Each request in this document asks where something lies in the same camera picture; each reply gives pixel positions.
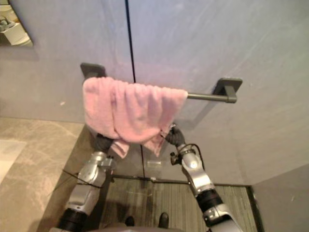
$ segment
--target black shoe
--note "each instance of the black shoe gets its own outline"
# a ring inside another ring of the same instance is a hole
[[[132,216],[128,216],[125,221],[126,226],[134,226],[134,218]]]
[[[159,228],[168,229],[169,228],[169,215],[167,213],[162,213],[159,219]]]

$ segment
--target beige marble tile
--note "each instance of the beige marble tile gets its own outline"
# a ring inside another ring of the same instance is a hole
[[[0,140],[0,183],[26,144],[20,141]]]
[[[82,128],[78,123],[0,118],[0,139],[27,143],[0,185],[2,232],[36,231]]]

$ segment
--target pink towel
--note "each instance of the pink towel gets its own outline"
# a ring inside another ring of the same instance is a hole
[[[106,78],[89,78],[83,85],[86,124],[114,139],[112,149],[124,158],[129,143],[138,143],[157,156],[188,93]]]

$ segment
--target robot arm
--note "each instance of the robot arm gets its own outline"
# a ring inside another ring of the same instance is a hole
[[[186,145],[181,131],[175,127],[170,130],[166,140],[177,147],[177,154],[171,153],[171,163],[182,166],[182,171],[189,181],[190,188],[210,231],[242,232],[206,174],[201,157],[193,149],[196,145]]]
[[[96,151],[78,174],[78,182],[74,187],[67,209],[62,215],[56,228],[50,232],[80,232],[88,216],[96,206],[100,188],[105,182],[106,175],[112,174],[116,168],[113,158],[107,156],[112,140],[98,134]]]

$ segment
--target towel bar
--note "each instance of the towel bar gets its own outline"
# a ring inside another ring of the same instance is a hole
[[[81,63],[81,69],[85,79],[89,77],[106,76],[105,68],[98,64]],[[235,103],[237,101],[236,92],[242,84],[241,79],[221,78],[212,94],[188,93],[189,99],[199,99],[208,101],[218,101]]]

